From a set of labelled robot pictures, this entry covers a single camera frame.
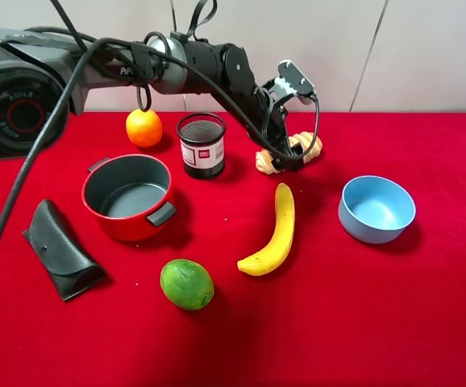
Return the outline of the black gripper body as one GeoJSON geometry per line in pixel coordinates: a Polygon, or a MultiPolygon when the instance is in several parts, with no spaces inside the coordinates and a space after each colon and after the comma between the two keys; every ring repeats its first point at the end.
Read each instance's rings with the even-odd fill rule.
{"type": "Polygon", "coordinates": [[[232,115],[256,144],[266,149],[289,152],[284,119],[273,113],[268,93],[252,80],[232,82],[232,101],[242,114],[232,115]]]}

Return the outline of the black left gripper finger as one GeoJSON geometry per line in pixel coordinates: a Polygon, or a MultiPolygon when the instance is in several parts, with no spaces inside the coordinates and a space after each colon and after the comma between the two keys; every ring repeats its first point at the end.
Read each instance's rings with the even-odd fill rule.
{"type": "Polygon", "coordinates": [[[288,143],[290,155],[288,156],[287,167],[290,171],[296,172],[305,166],[306,148],[302,146],[298,139],[292,136],[288,137],[288,143]]]}

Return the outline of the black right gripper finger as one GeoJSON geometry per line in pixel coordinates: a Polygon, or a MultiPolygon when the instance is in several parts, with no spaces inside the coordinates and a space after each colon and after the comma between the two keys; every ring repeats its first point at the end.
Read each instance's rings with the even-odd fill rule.
{"type": "Polygon", "coordinates": [[[297,171],[297,147],[275,147],[271,149],[272,166],[278,171],[297,171]]]}

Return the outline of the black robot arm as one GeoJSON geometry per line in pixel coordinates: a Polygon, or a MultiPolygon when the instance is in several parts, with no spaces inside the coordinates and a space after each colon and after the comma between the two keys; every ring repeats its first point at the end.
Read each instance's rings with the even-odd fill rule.
{"type": "Polygon", "coordinates": [[[134,86],[144,108],[159,94],[209,94],[266,149],[275,169],[297,170],[310,154],[289,140],[285,103],[315,100],[314,87],[289,60],[257,85],[245,50],[149,33],[141,42],[74,38],[54,27],[0,29],[0,159],[25,156],[46,123],[55,142],[69,114],[81,114],[92,89],[134,86]]]}

